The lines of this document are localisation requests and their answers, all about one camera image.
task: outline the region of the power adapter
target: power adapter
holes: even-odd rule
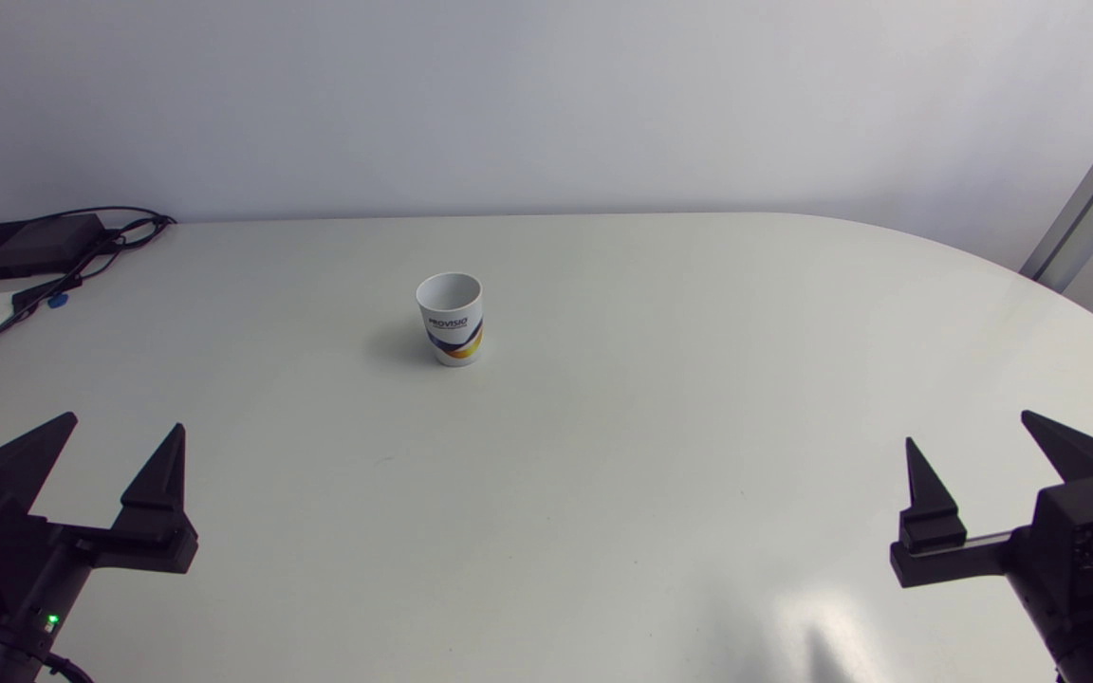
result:
[[[70,272],[107,233],[95,213],[0,222],[0,280]]]

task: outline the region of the table surface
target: table surface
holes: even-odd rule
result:
[[[35,514],[109,525],[187,425],[190,574],[95,572],[55,648],[118,683],[1051,680],[1006,580],[889,566],[908,435],[1030,521],[1024,408],[1093,434],[1090,313],[780,213],[177,226],[0,339],[0,444],[80,419]]]

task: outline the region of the white paper cup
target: white paper cup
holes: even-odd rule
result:
[[[415,288],[437,362],[450,367],[478,361],[483,341],[483,285],[463,272],[443,272]]]

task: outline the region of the black cable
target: black cable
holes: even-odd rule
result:
[[[91,679],[91,675],[86,671],[79,669],[78,664],[70,661],[68,658],[60,658],[55,656],[55,653],[49,652],[45,658],[45,666],[48,667],[48,674],[56,675],[60,673],[64,675],[66,680],[70,683],[95,683]]]
[[[92,247],[91,250],[87,251],[87,255],[84,256],[83,259],[80,260],[74,268],[70,269],[64,276],[58,278],[58,280],[52,281],[51,286],[48,286],[47,290],[44,290],[42,294],[36,295],[36,297],[32,299],[32,302],[26,303],[25,306],[21,306],[11,317],[9,317],[8,320],[1,322],[0,334],[5,332],[5,330],[12,328],[14,325],[22,322],[22,320],[26,320],[27,317],[32,316],[32,314],[35,313],[36,307],[38,307],[39,304],[45,302],[45,299],[52,297],[52,295],[57,294],[58,291],[64,291],[66,284],[68,284],[70,280],[73,280],[73,278],[80,276],[83,272],[83,269],[86,269],[87,264],[91,263],[92,260],[96,259],[97,256],[111,255],[111,259],[109,259],[108,262],[105,263],[103,268],[96,270],[95,272],[92,272],[91,273],[92,276],[99,275],[99,273],[103,273],[105,270],[108,270],[108,267],[110,267],[113,261],[116,260],[117,256],[120,256],[121,251],[125,251],[127,249],[139,249],[140,247],[146,246],[152,239],[160,236],[160,234],[163,233],[163,231],[166,227],[175,224],[175,222],[178,222],[174,220],[174,217],[171,217],[168,215],[163,215],[163,213],[160,212],[153,212],[151,211],[151,209],[143,209],[139,207],[127,207],[127,205],[106,205],[106,207],[89,207],[85,209],[73,209],[73,211],[48,213],[47,216],[38,216],[34,217],[34,220],[26,220],[22,222],[56,220],[56,217],[77,215],[78,213],[108,212],[108,211],[143,212],[146,213],[149,217],[143,217],[143,220],[136,220],[133,222],[130,222],[130,224],[127,224],[126,227],[119,229],[107,231],[107,239],[104,239],[103,242],[99,242],[98,245],[96,245],[95,247]],[[138,229],[146,224],[151,224],[154,226],[154,228],[151,231],[151,234],[148,234],[146,237],[134,239],[133,242],[126,242],[125,238],[126,233],[130,233],[130,231]]]
[[[117,249],[116,251],[113,251],[111,256],[109,256],[108,258],[108,261],[105,262],[103,267],[99,267],[98,269],[95,269],[94,271],[86,273],[86,275],[83,275],[83,281],[86,282],[87,280],[91,280],[93,276],[99,275],[99,273],[103,273],[105,270],[108,270],[111,267],[111,264],[117,261],[119,256],[124,255],[125,252],[126,252],[125,248],[120,248]]]

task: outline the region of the printed logo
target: printed logo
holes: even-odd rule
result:
[[[483,320],[479,320],[478,325],[474,326],[474,332],[467,338],[467,341],[461,342],[461,344],[449,344],[449,342],[442,341],[433,337],[433,333],[428,333],[428,341],[433,342],[434,346],[437,346],[443,351],[444,354],[451,358],[469,358],[474,354],[474,351],[479,351],[479,345],[483,341]]]
[[[463,317],[458,320],[438,320],[430,317],[428,325],[436,327],[437,329],[459,329],[460,327],[467,327],[467,320]]]

